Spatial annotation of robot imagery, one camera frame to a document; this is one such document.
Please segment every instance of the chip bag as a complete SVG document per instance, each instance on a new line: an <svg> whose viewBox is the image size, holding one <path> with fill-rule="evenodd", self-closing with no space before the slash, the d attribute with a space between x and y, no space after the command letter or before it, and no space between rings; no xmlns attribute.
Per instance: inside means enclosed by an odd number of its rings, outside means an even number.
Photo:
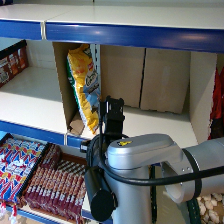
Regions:
<svg viewBox="0 0 224 224"><path fill-rule="evenodd" d="M94 134L99 123L97 108L100 89L89 44L69 50L67 70L82 121Z"/></svg>

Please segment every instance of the red packaging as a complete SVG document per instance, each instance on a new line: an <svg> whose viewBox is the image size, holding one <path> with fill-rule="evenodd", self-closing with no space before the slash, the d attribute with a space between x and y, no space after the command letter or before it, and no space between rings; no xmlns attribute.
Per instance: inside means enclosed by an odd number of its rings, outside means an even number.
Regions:
<svg viewBox="0 0 224 224"><path fill-rule="evenodd" d="M224 126L224 67L219 75L220 82L221 82L221 94L222 94L222 119L223 119L223 126Z"/></svg>
<svg viewBox="0 0 224 224"><path fill-rule="evenodd" d="M213 90L213 107L210 114L210 129L211 133L208 139L221 138L224 136L223 133L223 122L222 122L222 88L221 88L221 77L218 74L218 69L215 73L215 86Z"/></svg>
<svg viewBox="0 0 224 224"><path fill-rule="evenodd" d="M86 194L86 185L85 185L85 181L83 181L82 186L79 190L78 196L75 200L75 205L73 207L73 209L74 209L73 214L75 214L76 216L81 215L82 204L84 201L85 194Z"/></svg>
<svg viewBox="0 0 224 224"><path fill-rule="evenodd" d="M40 183L41 179L43 179L43 174L44 174L44 172L45 172L45 169L42 168L42 169L40 170L40 172L39 172L39 175L38 175L37 178L36 178L36 181L35 181L35 183L34 183L34 186L33 186L32 190L31 190L31 192L30 192L30 195L29 195L30 200L33 200L33 198L34 198L34 196L35 196L36 189L37 189L37 187L39 186L39 183Z"/></svg>
<svg viewBox="0 0 224 224"><path fill-rule="evenodd" d="M44 183L43 183L43 185L42 185L42 188L40 189L40 192L39 192L39 194L38 194L38 196L37 196L37 203L38 203L40 206L41 206L42 196L43 196L44 190L45 190L45 188L46 188L46 186L47 186L48 180L49 180L49 178L50 178L50 176L51 176L51 173L52 173L52 170L48 170L47 175L46 175L46 178L45 178Z"/></svg>
<svg viewBox="0 0 224 224"><path fill-rule="evenodd" d="M64 214L64 204L66 201L66 198L69 194L69 190L72 186L73 180L74 180L74 174L73 173L69 173L65 182L65 185L62 189L60 198L59 198L59 202L58 202L58 213L61 214L62 216L65 216Z"/></svg>
<svg viewBox="0 0 224 224"><path fill-rule="evenodd" d="M44 209L44 210L48 210L48 207L47 207L47 201L49 199L49 197L47 196L47 193L48 191L50 190L50 187L51 187L51 184L53 182L53 177L54 177L54 174L55 174L55 170L52 170L51 172L51 175L49 177L49 180L47 182L47 185L44 189L44 192L43 192L43 195L42 195L42 198L41 198L41 207Z"/></svg>
<svg viewBox="0 0 224 224"><path fill-rule="evenodd" d="M48 173L48 170L47 169L44 169L44 173L43 173L42 177L40 178L40 181L38 181L39 183L36 186L35 191L33 192L33 195L32 195L32 198L31 199L32 199L32 202L33 202L33 204L34 204L35 207L39 207L40 206L39 203L38 203L38 201L37 201L37 199L38 199L38 196L39 196L39 192L42 189L42 186L43 186L44 181L46 179L47 173Z"/></svg>
<svg viewBox="0 0 224 224"><path fill-rule="evenodd" d="M30 204L32 204L32 205L33 205L33 203L32 203L31 200L29 200L29 196L30 196L30 193L31 193L31 191L32 191L33 186L35 185L36 179L39 178L39 173L40 173L40 171L41 171L41 168L38 167L38 168L37 168L37 171L36 171L36 173L35 173L35 175L34 175L34 177L32 178L32 181L31 181L31 183L30 183L30 186L29 186L29 188L28 188L28 190L27 190L27 192L26 192L26 194L25 194L25 200L27 201L27 203L30 203Z"/></svg>
<svg viewBox="0 0 224 224"><path fill-rule="evenodd" d="M69 193L68 193L68 195L67 195L67 197L66 197L66 200L65 200L65 203L64 203L64 205L63 205L64 216L65 216L67 219L69 219L68 205L69 205L70 200L71 200L71 197L72 197L72 195L73 195L73 191L74 191L75 186L76 186L76 184L77 184L78 178L79 178L78 175L75 175L75 176L74 176L74 179L73 179L73 181L72 181L72 185L71 185L71 187L70 187L70 189L69 189Z"/></svg>
<svg viewBox="0 0 224 224"><path fill-rule="evenodd" d="M59 175L56 179L56 183L54 185L54 188L52 190L52 193L51 193L51 196L50 196L50 199L48 201L48 208L51 212L53 212L54 214L58 214L57 212L57 209L53 206L53 201L54 201L54 198L55 198L55 195L57 193L57 190L58 190L58 187L59 187L59 184L60 184L60 181L62 179L62 176L63 176L63 172L60 170L59 171Z"/></svg>
<svg viewBox="0 0 224 224"><path fill-rule="evenodd" d="M60 175L61 175L61 172L59 170L55 171L53 179L50 182L50 185L48 187L48 191L47 191L46 196L45 196L44 205L46 207L48 207L49 210L50 210L49 201L50 201L50 198L51 198L51 194L53 192L54 186L58 185L57 179L60 177Z"/></svg>
<svg viewBox="0 0 224 224"><path fill-rule="evenodd" d="M70 216L70 218L75 218L74 217L74 205L75 205L75 199L79 193L79 190L81 188L81 185L84 181L84 178L83 176L79 176L78 180L77 180L77 184L75 186L75 189L72 193L72 196L71 196L71 199L70 199L70 202L69 202L69 205L68 205L68 215Z"/></svg>
<svg viewBox="0 0 224 224"><path fill-rule="evenodd" d="M68 172L64 172L63 175L62 175L62 178L61 178L61 181L59 183L59 186L58 186L58 189L57 189L57 192L55 194L55 198L54 198L54 201L53 201L53 206L54 207L57 207L58 206L58 203L59 203L59 198L60 198L60 195L61 195L61 192L63 190L63 187L65 185L65 181L67 179L67 176L68 176Z"/></svg>
<svg viewBox="0 0 224 224"><path fill-rule="evenodd" d="M56 169L60 159L61 149L57 145L52 145L41 167Z"/></svg>

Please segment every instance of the metal shelf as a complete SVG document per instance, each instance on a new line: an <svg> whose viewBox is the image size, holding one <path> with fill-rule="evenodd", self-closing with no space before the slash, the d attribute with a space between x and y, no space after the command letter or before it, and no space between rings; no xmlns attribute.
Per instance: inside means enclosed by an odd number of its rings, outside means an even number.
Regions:
<svg viewBox="0 0 224 224"><path fill-rule="evenodd" d="M46 142L64 145L63 134L27 127L24 125L9 123L1 120L0 120L0 129L1 131L5 131L8 133L23 135L30 138L40 139Z"/></svg>
<svg viewBox="0 0 224 224"><path fill-rule="evenodd" d="M42 39L40 22L0 20L0 30L1 30L0 32L1 37L10 37L10 38L16 37L19 39L31 39L31 40Z"/></svg>
<svg viewBox="0 0 224 224"><path fill-rule="evenodd" d="M46 23L50 41L224 53L224 30Z"/></svg>

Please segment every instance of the store shelf unit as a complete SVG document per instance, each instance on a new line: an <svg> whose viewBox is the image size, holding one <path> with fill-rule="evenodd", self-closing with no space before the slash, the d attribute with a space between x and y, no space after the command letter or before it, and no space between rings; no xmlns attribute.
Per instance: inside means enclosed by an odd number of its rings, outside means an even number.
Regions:
<svg viewBox="0 0 224 224"><path fill-rule="evenodd" d="M0 36L224 53L223 9L222 3L12 5L0 7ZM127 108L125 116L124 133L129 136L157 132L169 134L180 147L197 144L188 115L175 116ZM66 126L60 130L47 128L46 131L40 125L32 127L25 122L17 124L16 119L3 118L0 116L0 130L57 144L79 148L83 139L91 138L85 133L79 137L71 136L67 134ZM158 223L164 223L164 220L166 222L175 206L174 203L170 207L163 204L162 221ZM83 215L87 218L91 218L89 210L88 206L83 210ZM30 214L27 211L21 212L23 216ZM179 208L174 212L178 216L181 214ZM38 220L41 214L33 217Z"/></svg>

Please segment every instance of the product packaging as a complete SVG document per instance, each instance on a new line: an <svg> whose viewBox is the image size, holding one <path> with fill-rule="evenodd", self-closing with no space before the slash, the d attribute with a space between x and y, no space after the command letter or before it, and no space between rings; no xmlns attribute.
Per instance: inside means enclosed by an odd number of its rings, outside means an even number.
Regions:
<svg viewBox="0 0 224 224"><path fill-rule="evenodd" d="M0 88L28 67L26 45L22 40L0 51Z"/></svg>
<svg viewBox="0 0 224 224"><path fill-rule="evenodd" d="M69 50L67 70L82 121L92 133L95 133L99 124L97 109L100 89L88 44Z"/></svg>

